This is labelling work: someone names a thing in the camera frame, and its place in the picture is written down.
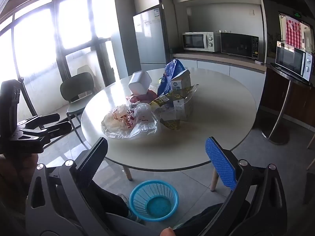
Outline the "person's right hand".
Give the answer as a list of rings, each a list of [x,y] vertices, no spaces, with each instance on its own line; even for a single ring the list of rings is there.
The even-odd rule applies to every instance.
[[[160,236],[176,236],[176,234],[171,227],[168,227],[161,231]]]

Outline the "person's left hand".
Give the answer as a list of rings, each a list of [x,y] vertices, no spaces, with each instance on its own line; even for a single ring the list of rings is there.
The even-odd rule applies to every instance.
[[[38,163],[38,154],[1,154],[1,197],[25,199]]]

